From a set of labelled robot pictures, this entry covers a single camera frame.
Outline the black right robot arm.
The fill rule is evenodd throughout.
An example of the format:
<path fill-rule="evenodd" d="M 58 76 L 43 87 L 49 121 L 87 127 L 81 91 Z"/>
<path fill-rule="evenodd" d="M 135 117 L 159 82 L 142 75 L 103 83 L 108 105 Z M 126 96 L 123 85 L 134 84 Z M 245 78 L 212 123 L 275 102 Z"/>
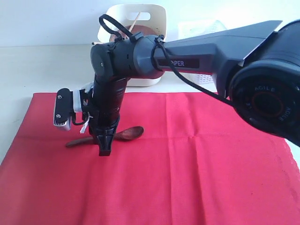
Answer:
<path fill-rule="evenodd" d="M 102 15 L 99 23 L 116 36 L 91 48 L 95 72 L 90 92 L 89 132 L 108 156 L 130 78 L 155 79 L 172 71 L 211 75 L 217 92 L 197 90 L 233 107 L 249 125 L 300 143 L 300 22 L 260 22 L 208 35 L 165 42 L 163 35 L 131 33 Z"/>

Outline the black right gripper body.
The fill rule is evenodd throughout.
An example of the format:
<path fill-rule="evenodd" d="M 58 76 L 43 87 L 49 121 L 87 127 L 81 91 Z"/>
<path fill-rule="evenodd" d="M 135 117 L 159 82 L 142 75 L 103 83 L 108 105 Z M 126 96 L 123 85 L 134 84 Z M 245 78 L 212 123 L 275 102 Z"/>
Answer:
<path fill-rule="evenodd" d="M 89 124 L 89 133 L 94 140 L 98 135 L 116 132 L 127 83 L 128 79 L 125 77 L 94 77 L 90 111 L 93 118 Z"/>

